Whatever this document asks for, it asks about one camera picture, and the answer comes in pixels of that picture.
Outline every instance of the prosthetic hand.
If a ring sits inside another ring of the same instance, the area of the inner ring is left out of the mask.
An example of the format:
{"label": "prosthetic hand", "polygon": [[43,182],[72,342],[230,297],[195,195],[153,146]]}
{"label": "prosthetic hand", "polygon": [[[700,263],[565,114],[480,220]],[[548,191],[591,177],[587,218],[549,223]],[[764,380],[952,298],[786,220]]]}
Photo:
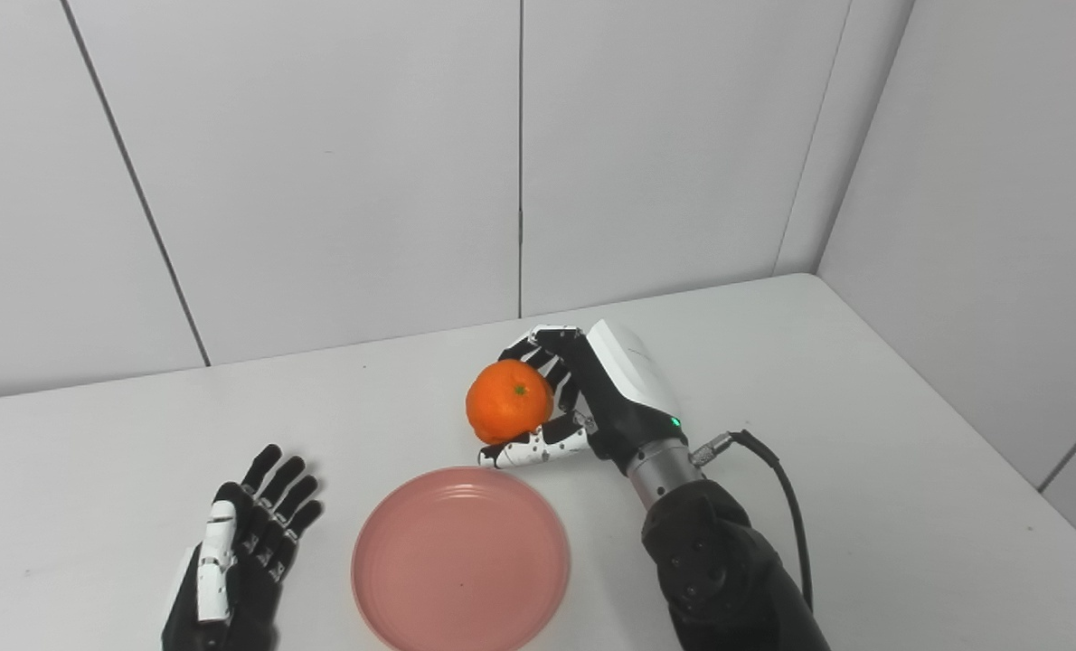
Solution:
{"label": "prosthetic hand", "polygon": [[192,552],[161,634],[165,651],[270,651],[281,581],[297,539],[322,513],[306,500],[317,490],[299,456],[282,463],[265,490],[265,475],[281,461],[274,444],[261,450],[240,484],[216,491],[204,539]]}
{"label": "prosthetic hand", "polygon": [[[766,445],[747,431],[727,433],[692,453],[674,395],[642,342],[607,321],[589,334],[539,325],[498,359],[546,370],[563,414],[534,433],[483,448],[479,465],[510,468],[584,449],[613,462],[647,507],[642,547],[657,565],[683,650],[827,650],[811,615],[802,516]],[[579,409],[580,396],[585,410]],[[744,508],[699,470],[733,442],[748,445],[780,477],[799,537],[803,596]]]}

